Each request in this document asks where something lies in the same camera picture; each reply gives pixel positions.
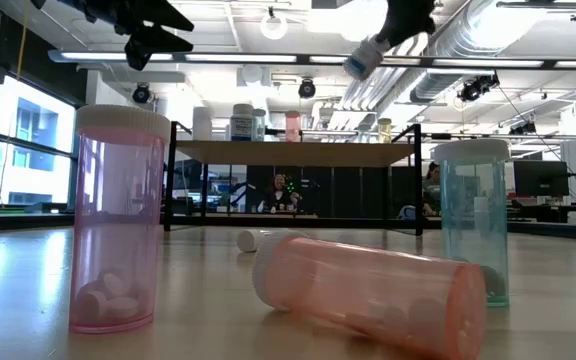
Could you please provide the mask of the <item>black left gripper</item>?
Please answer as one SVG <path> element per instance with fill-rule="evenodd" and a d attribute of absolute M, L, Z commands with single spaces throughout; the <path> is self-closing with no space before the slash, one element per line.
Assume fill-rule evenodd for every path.
<path fill-rule="evenodd" d="M 78 10 L 91 23 L 102 20 L 118 35 L 133 32 L 124 46 L 128 65 L 144 69 L 152 55 L 164 52 L 191 52 L 194 45 L 159 25 L 192 32 L 194 24 L 168 0 L 57 0 Z M 144 26 L 150 22 L 155 26 Z"/>

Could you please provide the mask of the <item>white round ceiling fixture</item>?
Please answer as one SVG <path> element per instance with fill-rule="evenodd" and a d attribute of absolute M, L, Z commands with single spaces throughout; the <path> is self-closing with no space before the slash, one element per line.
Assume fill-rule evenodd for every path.
<path fill-rule="evenodd" d="M 267 13 L 260 23 L 261 34 L 270 40 L 282 39 L 288 31 L 288 23 L 285 17 L 280 15 L 271 15 Z"/>

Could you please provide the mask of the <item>wooden shelf black metal legs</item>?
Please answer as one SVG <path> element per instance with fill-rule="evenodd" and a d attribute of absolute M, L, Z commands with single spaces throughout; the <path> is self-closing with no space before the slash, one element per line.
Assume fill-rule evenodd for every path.
<path fill-rule="evenodd" d="M 167 164 L 166 192 L 162 223 L 164 230 L 171 230 L 172 218 L 176 217 L 172 209 L 173 181 L 175 169 L 175 155 L 181 152 L 184 155 L 202 164 L 204 176 L 208 175 L 210 165 L 246 165 L 269 166 L 285 165 L 295 167 L 357 167 L 381 168 L 386 176 L 384 184 L 390 184 L 392 164 L 406 157 L 414 158 L 415 170 L 414 205 L 415 219 L 421 221 L 422 190 L 421 176 L 421 126 L 414 124 L 396 135 L 389 144 L 361 144 L 361 143 L 311 143 L 311 142 L 232 142 L 232 141 L 196 141 L 178 140 L 177 129 L 180 124 L 171 125 L 171 144 Z M 388 215 L 391 197 L 384 201 L 383 217 L 390 220 Z M 207 184 L 202 184 L 202 203 L 200 215 L 206 217 L 207 211 Z"/>

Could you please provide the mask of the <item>large white bottle blue label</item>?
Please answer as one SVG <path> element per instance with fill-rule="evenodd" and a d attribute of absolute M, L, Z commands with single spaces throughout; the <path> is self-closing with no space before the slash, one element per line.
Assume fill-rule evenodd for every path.
<path fill-rule="evenodd" d="M 240 103 L 233 106 L 230 117 L 230 139 L 232 141 L 249 142 L 252 140 L 253 111 L 250 104 Z"/>

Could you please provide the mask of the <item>silver ventilation duct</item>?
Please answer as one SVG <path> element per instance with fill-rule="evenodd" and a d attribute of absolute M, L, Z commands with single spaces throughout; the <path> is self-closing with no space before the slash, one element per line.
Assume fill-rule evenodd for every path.
<path fill-rule="evenodd" d="M 493 0 L 470 0 L 455 19 L 424 52 L 430 57 L 492 57 L 501 46 L 492 39 Z M 429 103 L 462 78 L 460 74 L 438 74 L 430 70 L 410 91 L 413 103 Z"/>

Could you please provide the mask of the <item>black computer monitor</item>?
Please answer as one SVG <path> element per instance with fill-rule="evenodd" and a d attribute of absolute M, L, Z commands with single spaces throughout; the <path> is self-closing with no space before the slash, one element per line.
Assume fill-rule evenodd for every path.
<path fill-rule="evenodd" d="M 565 162 L 520 160 L 513 162 L 515 194 L 520 197 L 569 195 Z"/>

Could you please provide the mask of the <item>orange translucent pill bottle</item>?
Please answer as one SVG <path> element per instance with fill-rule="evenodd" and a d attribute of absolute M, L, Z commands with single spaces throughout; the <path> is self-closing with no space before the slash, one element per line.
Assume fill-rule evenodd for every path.
<path fill-rule="evenodd" d="M 285 113 L 285 139 L 287 142 L 301 141 L 301 115 L 298 111 Z"/>
<path fill-rule="evenodd" d="M 274 231 L 252 284 L 266 305 L 438 360 L 477 360 L 487 298 L 477 264 Z"/>

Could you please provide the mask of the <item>black aluminium table frame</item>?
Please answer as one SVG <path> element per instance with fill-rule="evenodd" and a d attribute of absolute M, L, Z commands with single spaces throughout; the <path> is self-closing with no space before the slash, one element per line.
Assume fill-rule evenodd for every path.
<path fill-rule="evenodd" d="M 32 228 L 65 227 L 74 224 L 73 215 L 14 215 L 0 216 L 0 231 Z M 208 214 L 206 217 L 173 217 L 172 226 L 227 226 L 251 228 L 321 228 L 321 229 L 386 229 L 386 230 L 439 230 L 440 220 L 350 219 L 305 217 L 253 217 L 250 214 L 228 216 Z M 515 222 L 507 223 L 509 233 L 520 233 L 576 240 L 576 225 L 560 223 Z"/>

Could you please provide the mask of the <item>pink translucent pill bottle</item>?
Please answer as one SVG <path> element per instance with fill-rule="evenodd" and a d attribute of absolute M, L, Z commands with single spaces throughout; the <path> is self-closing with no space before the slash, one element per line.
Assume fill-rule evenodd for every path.
<path fill-rule="evenodd" d="M 80 138 L 69 328 L 104 334 L 154 316 L 170 121 L 119 105 L 75 114 Z"/>

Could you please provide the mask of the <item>white Trader Joe's Melatonin bottle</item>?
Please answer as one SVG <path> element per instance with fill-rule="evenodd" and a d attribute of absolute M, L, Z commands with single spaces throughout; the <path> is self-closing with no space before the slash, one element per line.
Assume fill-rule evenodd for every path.
<path fill-rule="evenodd" d="M 380 39 L 377 35 L 362 40 L 359 47 L 345 59 L 343 69 L 355 80 L 364 81 L 381 64 L 384 54 L 391 48 L 387 39 Z"/>

